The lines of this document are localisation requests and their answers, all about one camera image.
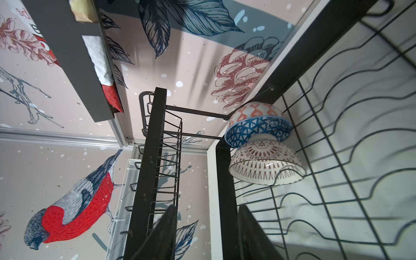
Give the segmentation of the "brown white patterned bowl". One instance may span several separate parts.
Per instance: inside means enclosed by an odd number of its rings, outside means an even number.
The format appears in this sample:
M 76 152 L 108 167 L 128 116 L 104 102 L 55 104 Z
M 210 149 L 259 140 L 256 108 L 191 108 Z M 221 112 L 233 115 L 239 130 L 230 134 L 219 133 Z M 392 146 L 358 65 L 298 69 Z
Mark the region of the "brown white patterned bowl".
M 230 174 L 258 185 L 287 185 L 306 176 L 298 154 L 271 134 L 256 134 L 231 157 Z

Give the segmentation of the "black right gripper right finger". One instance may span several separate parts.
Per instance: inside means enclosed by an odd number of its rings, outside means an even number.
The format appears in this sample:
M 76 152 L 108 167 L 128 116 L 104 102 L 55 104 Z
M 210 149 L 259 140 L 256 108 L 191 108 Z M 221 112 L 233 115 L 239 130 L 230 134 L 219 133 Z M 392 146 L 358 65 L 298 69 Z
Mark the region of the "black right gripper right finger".
M 246 205 L 238 208 L 237 223 L 242 260 L 283 260 Z

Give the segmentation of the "black wire dish rack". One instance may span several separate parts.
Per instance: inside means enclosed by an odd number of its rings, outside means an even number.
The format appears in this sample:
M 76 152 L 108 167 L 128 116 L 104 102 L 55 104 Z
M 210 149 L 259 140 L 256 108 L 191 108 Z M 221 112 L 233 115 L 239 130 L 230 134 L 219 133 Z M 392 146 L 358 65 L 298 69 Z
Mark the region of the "black wire dish rack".
M 238 208 L 246 205 L 284 260 L 413 260 L 416 257 L 416 3 L 406 1 L 362 44 L 328 58 L 322 75 L 348 53 L 378 43 L 388 61 L 333 84 L 300 76 L 273 84 L 257 101 L 277 101 L 292 123 L 286 144 L 306 164 L 302 182 L 251 184 L 232 177 L 236 149 L 217 137 L 220 256 L 241 259 Z

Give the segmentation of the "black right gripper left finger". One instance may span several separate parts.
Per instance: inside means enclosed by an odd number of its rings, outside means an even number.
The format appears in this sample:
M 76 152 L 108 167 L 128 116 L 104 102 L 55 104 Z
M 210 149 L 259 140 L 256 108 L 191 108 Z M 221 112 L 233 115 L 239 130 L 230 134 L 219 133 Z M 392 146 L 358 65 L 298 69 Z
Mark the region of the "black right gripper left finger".
M 170 205 L 131 260 L 174 260 L 177 208 Z

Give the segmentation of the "blue triangle patterned bowl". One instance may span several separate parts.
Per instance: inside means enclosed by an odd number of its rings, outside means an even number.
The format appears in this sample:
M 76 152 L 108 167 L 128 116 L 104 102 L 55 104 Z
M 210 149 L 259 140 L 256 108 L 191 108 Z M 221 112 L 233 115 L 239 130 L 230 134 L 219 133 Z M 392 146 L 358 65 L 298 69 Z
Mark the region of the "blue triangle patterned bowl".
M 239 108 L 230 118 L 224 135 L 233 148 L 246 144 L 256 134 L 271 134 L 277 141 L 288 139 L 292 123 L 274 105 L 250 102 Z

